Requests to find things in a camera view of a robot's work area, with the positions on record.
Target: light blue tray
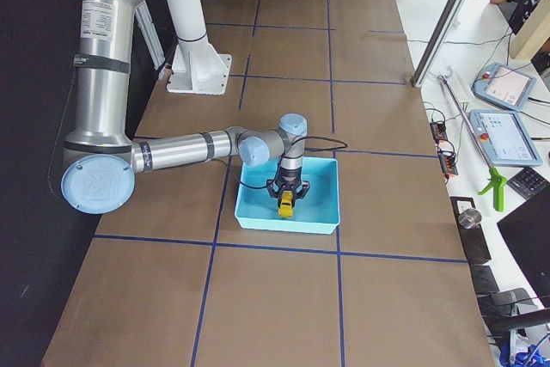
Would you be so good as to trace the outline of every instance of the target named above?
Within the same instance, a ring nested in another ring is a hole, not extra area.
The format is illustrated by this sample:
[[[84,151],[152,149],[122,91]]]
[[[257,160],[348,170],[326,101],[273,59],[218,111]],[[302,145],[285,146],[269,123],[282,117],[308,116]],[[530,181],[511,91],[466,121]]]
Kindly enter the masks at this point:
[[[261,187],[273,179],[277,159],[250,168],[243,165],[241,181]],[[302,180],[309,181],[309,192],[298,199],[292,218],[278,215],[277,199],[267,189],[239,186],[235,217],[242,228],[330,234],[340,223],[338,162],[332,158],[304,157]]]

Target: floor tile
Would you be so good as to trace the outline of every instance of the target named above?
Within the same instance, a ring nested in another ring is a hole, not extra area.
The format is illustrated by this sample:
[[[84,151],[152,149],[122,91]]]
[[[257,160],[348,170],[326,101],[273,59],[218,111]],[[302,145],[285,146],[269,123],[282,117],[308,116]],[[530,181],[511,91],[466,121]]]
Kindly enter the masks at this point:
[[[93,240],[42,365],[189,365],[210,253]]]
[[[300,113],[305,117],[310,135],[331,133],[330,83],[247,79],[241,106],[247,125],[266,131],[277,127],[286,113]]]
[[[248,74],[328,79],[327,39],[324,30],[258,28]]]
[[[327,28],[327,0],[261,0],[258,24]]]
[[[468,265],[343,257],[342,279],[345,365],[494,365]]]
[[[335,83],[333,93],[335,130],[351,150],[436,154],[419,89]]]
[[[231,170],[237,177],[241,176],[240,166],[233,167]],[[272,179],[272,176],[267,176],[266,179]],[[241,245],[260,245],[276,248],[305,248],[323,251],[336,251],[335,232],[330,235],[319,235],[241,228],[235,218],[235,202],[238,189],[237,181],[233,177],[230,177],[223,201],[222,218],[217,238],[218,242]],[[276,199],[273,199],[273,208],[277,208]],[[296,202],[296,208],[300,208],[300,200]]]
[[[225,174],[218,162],[138,174],[134,194],[95,233],[212,242]]]
[[[196,365],[340,365],[336,258],[217,248]]]
[[[331,47],[334,80],[407,83],[414,74],[404,34],[336,30]]]
[[[330,28],[354,33],[365,30],[403,33],[395,0],[330,0]]]
[[[337,159],[343,251],[464,260],[437,159],[346,153]]]
[[[136,132],[137,137],[167,138],[222,131],[238,125],[242,79],[230,77],[224,95],[174,94],[157,83]]]
[[[218,53],[227,53],[233,58],[231,75],[244,75],[252,47],[252,27],[206,25],[208,40]]]
[[[206,23],[253,25],[258,0],[201,0]]]

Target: white label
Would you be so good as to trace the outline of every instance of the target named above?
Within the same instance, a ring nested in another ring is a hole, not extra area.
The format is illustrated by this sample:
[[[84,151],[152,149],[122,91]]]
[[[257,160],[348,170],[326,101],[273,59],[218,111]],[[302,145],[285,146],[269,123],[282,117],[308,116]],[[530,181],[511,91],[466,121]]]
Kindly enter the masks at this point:
[[[81,38],[113,40],[114,5],[85,0],[82,2]]]

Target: white desk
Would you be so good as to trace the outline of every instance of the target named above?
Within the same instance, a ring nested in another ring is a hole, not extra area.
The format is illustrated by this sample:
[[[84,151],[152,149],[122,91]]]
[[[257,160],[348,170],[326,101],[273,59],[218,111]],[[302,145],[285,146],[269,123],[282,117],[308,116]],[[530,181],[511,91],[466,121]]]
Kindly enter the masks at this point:
[[[412,61],[416,66],[426,48],[426,43],[412,40],[427,41],[430,39],[447,0],[396,1],[406,36],[409,39],[408,45]],[[500,13],[498,6],[489,4],[489,0],[466,0],[457,22],[449,31],[446,41],[480,43],[499,39],[504,36],[506,30],[509,30],[508,23]],[[463,89],[468,90],[493,51],[494,55],[488,64],[492,62],[506,63],[507,39],[503,40],[495,50],[496,45],[497,42],[483,46],[444,44],[435,64],[431,68],[431,74],[422,86],[422,96],[425,101],[432,103],[435,108],[445,113],[447,119],[456,116],[458,110],[450,96],[443,92],[436,75],[449,74],[449,67],[452,67],[453,72],[458,73],[459,78],[462,79]],[[509,60],[509,65],[515,68],[524,66],[527,63],[525,61]],[[533,66],[529,65],[523,68],[522,71],[537,78],[535,90],[531,96],[545,101],[550,100],[550,94]],[[457,95],[460,94],[459,90],[454,91]],[[494,106],[479,99],[473,99],[468,104],[468,110],[474,108],[495,109]],[[523,111],[550,121],[549,106],[528,102]],[[521,115],[521,117],[531,137],[548,136],[550,134],[549,126],[532,120],[525,115]],[[460,117],[448,122],[449,141],[457,148],[460,145],[457,163],[459,175],[449,180],[447,185],[449,196],[472,197],[476,207],[480,210],[483,216],[482,227],[492,256],[490,266],[500,290],[507,291],[523,287],[534,297],[535,293],[511,256],[497,227],[497,222],[516,209],[523,202],[523,198],[511,188],[506,187],[504,190],[504,212],[496,212],[492,207],[491,193],[482,196],[477,194],[487,183],[488,169],[474,142],[469,137],[466,127],[462,128],[461,134],[460,131]],[[535,146],[543,159],[543,165],[537,167],[536,170],[545,178],[550,179],[550,166],[548,164],[550,143],[538,141],[535,142]],[[520,169],[499,167],[498,170],[502,175],[510,178]]]

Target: robotic arm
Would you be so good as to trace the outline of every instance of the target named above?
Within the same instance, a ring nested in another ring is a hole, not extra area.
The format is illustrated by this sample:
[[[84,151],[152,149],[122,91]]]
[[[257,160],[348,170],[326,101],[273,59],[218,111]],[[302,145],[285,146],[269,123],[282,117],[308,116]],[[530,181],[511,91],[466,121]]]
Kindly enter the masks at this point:
[[[64,141],[62,193],[79,211],[105,213],[123,205],[134,174],[239,154],[248,166],[280,157],[266,188],[278,199],[279,215],[291,217],[296,199],[309,189],[302,182],[307,122],[290,113],[276,129],[241,127],[177,138],[132,142],[125,135],[131,37],[136,8],[144,0],[82,0],[76,127]],[[168,0],[178,34],[173,75],[182,89],[219,94],[225,89],[230,57],[208,43],[200,0]]]

